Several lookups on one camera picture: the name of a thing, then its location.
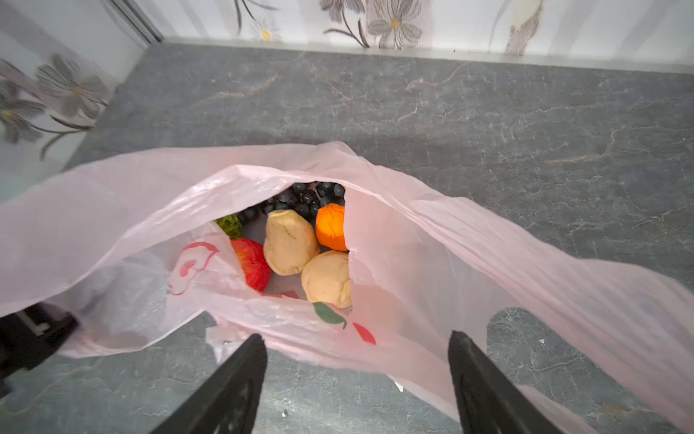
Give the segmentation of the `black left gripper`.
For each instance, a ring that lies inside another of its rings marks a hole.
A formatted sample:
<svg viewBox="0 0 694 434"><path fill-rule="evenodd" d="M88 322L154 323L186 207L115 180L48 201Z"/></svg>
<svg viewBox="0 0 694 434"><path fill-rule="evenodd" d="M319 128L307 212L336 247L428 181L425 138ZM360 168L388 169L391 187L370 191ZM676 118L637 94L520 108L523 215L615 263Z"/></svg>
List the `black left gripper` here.
<svg viewBox="0 0 694 434"><path fill-rule="evenodd" d="M1 318L1 398L11 392L7 378L31 371L53 356L77 330L72 314L46 303Z"/></svg>

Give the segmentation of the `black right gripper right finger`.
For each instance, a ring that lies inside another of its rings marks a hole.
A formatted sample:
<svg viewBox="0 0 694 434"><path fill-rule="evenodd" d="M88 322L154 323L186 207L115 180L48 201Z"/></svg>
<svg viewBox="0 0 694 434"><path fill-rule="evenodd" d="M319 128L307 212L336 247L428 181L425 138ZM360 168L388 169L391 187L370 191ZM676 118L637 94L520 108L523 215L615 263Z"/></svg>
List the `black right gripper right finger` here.
<svg viewBox="0 0 694 434"><path fill-rule="evenodd" d="M454 331L448 362L464 433L559 433L465 333Z"/></svg>

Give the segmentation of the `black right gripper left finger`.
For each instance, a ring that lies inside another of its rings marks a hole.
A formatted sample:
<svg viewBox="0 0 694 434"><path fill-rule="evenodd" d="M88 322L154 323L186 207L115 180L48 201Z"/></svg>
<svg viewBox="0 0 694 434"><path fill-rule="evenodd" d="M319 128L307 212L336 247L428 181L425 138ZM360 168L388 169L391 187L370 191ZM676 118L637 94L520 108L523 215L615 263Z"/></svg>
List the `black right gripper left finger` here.
<svg viewBox="0 0 694 434"><path fill-rule="evenodd" d="M153 432L251 433L266 372L267 347L254 334Z"/></svg>

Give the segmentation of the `pink plastic bag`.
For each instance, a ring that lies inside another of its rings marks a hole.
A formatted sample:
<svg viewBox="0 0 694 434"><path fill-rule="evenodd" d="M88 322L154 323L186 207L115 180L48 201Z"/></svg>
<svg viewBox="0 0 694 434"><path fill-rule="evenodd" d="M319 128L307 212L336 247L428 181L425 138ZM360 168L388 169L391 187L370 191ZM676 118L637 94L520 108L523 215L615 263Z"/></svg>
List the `pink plastic bag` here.
<svg viewBox="0 0 694 434"><path fill-rule="evenodd" d="M251 289L216 224L309 181L346 189L346 312L301 298L295 278ZM218 360L259 333L297 360L386 374L450 417L451 334L485 345L490 319L521 307L693 430L688 289L650 269L573 258L342 143L160 148L34 186L1 206L1 312L39 302L80 322L64 356L138 351L206 312Z"/></svg>

